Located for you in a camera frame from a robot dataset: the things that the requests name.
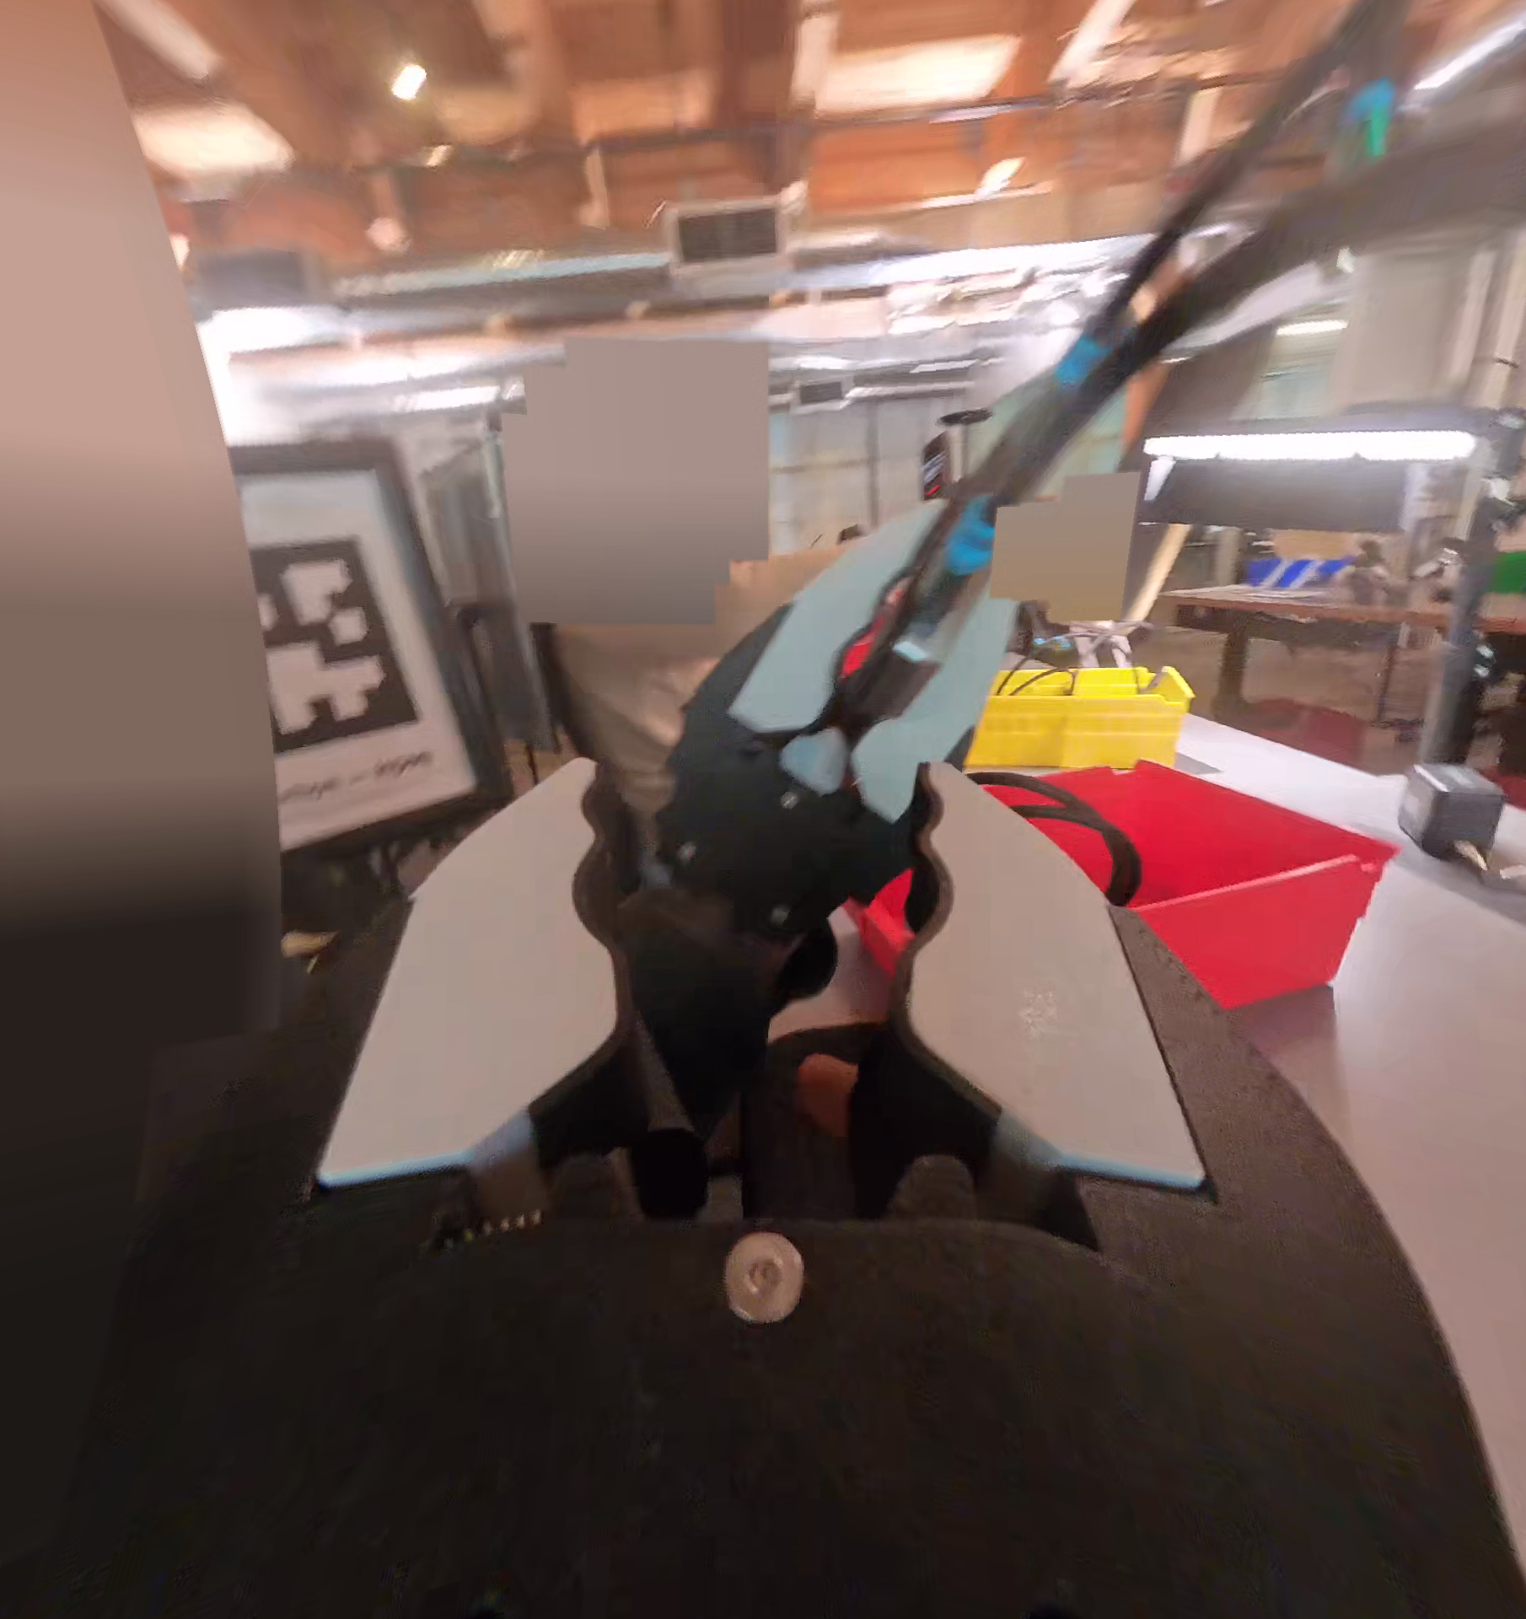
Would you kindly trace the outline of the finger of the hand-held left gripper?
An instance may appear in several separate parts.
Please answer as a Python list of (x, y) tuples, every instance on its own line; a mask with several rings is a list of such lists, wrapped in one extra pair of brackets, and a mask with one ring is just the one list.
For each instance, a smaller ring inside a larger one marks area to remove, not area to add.
[(897, 677), (885, 672), (911, 626), (936, 628), (955, 612), (948, 542), (955, 503), (925, 503), (844, 547), (770, 628), (751, 672), (730, 702), (744, 737), (797, 737), (827, 725), (849, 649), (874, 632), (874, 649), (855, 670), (853, 737), (864, 737)]
[(895, 699), (853, 748), (853, 776), (867, 811), (899, 820), (922, 767), (943, 764), (976, 728), (1017, 626), (1018, 607), (978, 595), (939, 626), (911, 626), (885, 672)]

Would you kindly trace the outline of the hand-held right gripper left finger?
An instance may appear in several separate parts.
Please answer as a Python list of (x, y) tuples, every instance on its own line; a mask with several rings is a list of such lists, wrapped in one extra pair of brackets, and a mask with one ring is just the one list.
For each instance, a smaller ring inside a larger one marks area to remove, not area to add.
[(526, 1185), (531, 1106), (607, 1050), (617, 1029), (609, 946), (579, 915), (596, 848), (573, 760), (496, 813), (415, 892), (319, 1184), (435, 1171)]

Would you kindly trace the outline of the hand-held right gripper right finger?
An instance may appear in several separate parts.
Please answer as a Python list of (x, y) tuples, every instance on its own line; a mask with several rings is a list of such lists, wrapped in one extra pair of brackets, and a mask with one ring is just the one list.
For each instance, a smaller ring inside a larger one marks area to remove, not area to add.
[(1029, 1171), (1198, 1192), (1198, 1145), (1122, 948), (1085, 871), (964, 772), (925, 779), (915, 938), (899, 1033), (990, 1120), (990, 1157)]

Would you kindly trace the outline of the yellow plastic bin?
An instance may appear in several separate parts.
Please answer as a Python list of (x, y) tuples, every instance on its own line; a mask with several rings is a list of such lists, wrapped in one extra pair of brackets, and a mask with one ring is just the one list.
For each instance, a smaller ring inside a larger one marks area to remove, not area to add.
[(1173, 767), (1192, 704), (1192, 688), (1173, 667), (1001, 672), (967, 767), (995, 772)]

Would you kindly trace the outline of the red plastic bin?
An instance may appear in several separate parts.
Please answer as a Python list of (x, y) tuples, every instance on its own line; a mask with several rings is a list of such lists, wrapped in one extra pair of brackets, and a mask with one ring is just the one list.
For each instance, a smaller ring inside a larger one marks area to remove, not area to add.
[(1224, 1010), (1328, 987), (1394, 846), (1215, 779), (1141, 764), (951, 785), (930, 858), (855, 924), (893, 973), (925, 932), (971, 971), (1099, 976), (1101, 927), (1147, 927)]

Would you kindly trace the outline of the wooden workshop table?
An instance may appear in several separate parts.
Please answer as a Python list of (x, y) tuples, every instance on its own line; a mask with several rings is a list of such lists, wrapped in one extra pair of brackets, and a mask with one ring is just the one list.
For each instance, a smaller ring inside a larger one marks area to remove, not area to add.
[[(1451, 605), (1419, 602), (1410, 605), (1359, 604), (1331, 595), (1296, 591), (1259, 591), (1252, 588), (1208, 588), (1168, 591), (1159, 605), (1171, 612), (1178, 628), (1220, 637), (1254, 641), (1271, 637), (1280, 626), (1336, 625), (1354, 632), (1423, 630), (1449, 633), (1454, 628)], [(1526, 641), (1526, 598), (1486, 597), (1474, 618), (1481, 641)]]

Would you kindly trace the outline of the white ceiling vent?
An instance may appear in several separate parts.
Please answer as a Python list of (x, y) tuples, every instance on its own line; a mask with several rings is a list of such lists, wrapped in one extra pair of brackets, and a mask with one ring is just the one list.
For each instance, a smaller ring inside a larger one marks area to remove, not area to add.
[(661, 213), (675, 277), (742, 273), (793, 261), (793, 203), (781, 194), (726, 201), (677, 201)]

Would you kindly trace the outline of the grey power adapter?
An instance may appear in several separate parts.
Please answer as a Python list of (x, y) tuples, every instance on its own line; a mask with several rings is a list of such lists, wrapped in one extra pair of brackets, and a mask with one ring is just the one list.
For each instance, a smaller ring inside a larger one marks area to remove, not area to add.
[(1417, 764), (1403, 779), (1398, 829), (1421, 853), (1488, 869), (1505, 811), (1502, 788), (1479, 772)]

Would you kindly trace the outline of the LED light panel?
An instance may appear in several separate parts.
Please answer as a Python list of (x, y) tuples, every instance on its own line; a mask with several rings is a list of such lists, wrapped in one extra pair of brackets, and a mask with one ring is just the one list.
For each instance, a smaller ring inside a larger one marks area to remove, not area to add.
[(1451, 516), (1474, 475), (1514, 477), (1526, 412), (1403, 401), (1152, 437), (1143, 524), (1393, 537)]

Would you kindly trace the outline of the black framed tag sign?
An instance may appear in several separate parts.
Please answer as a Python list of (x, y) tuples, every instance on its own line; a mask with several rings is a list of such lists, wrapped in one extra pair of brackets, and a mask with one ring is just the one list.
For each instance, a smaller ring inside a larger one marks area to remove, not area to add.
[(283, 857), (364, 851), (510, 800), (394, 449), (229, 451), (268, 660)]

